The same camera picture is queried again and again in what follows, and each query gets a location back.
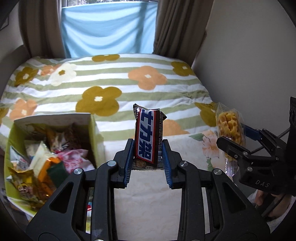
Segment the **white wall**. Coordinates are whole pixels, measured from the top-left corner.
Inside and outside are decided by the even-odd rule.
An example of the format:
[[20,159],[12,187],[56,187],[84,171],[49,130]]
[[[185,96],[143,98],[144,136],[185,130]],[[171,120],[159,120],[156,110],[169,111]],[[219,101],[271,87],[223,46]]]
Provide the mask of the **white wall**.
[[8,26],[0,31],[0,61],[22,44],[17,4],[9,14]]
[[277,0],[215,0],[193,69],[213,101],[238,109],[247,125],[276,135],[289,127],[296,28]]

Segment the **metal screw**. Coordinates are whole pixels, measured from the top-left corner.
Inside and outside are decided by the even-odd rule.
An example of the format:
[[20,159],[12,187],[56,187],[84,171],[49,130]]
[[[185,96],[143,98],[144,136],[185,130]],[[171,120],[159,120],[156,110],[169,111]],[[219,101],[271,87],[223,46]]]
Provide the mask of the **metal screw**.
[[222,174],[222,171],[219,168],[215,168],[214,169],[214,174],[221,175]]
[[108,161],[108,166],[113,167],[116,165],[116,161]]
[[186,166],[188,166],[188,162],[187,161],[181,161],[179,163],[179,165],[182,166],[182,167],[186,167]]
[[80,173],[82,173],[82,169],[81,169],[81,168],[76,168],[76,169],[74,170],[74,174],[78,175],[78,174],[80,174]]

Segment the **box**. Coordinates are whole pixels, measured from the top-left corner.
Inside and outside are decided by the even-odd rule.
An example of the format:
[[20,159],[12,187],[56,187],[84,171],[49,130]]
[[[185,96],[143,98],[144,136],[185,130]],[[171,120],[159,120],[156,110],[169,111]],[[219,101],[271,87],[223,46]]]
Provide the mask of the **box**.
[[88,159],[98,168],[106,162],[103,137],[99,133],[94,117],[89,113],[27,116],[15,120],[10,130],[4,156],[6,195],[13,205],[32,217],[36,214],[36,211],[32,210],[31,207],[21,199],[19,192],[15,189],[13,184],[6,180],[6,178],[10,176],[8,167],[12,167],[10,163],[10,146],[13,146],[20,154],[26,156],[24,140],[31,136],[41,138],[40,133],[35,130],[36,126],[49,126],[55,131],[63,132],[63,130],[72,123],[75,123],[77,126],[77,133],[75,134],[78,136],[82,148],[89,150]]

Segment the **bed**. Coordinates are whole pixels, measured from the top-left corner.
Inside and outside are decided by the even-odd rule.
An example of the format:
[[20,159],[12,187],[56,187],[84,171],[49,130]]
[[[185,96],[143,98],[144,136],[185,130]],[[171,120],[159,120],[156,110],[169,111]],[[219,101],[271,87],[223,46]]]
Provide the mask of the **bed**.
[[[183,160],[200,169],[225,169],[208,91],[188,64],[153,54],[27,60],[11,75],[0,101],[0,146],[5,150],[15,119],[90,112],[104,138],[106,161],[112,160],[134,138],[134,103],[164,112],[163,138]],[[128,187],[115,192],[119,238],[176,239],[180,203],[180,190],[168,188],[162,170],[132,171]]]

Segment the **window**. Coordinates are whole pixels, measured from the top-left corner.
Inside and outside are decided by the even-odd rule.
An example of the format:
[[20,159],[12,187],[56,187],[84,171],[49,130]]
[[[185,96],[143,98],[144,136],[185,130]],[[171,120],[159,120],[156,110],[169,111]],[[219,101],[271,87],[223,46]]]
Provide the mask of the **window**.
[[152,53],[157,1],[65,0],[62,36],[67,58]]

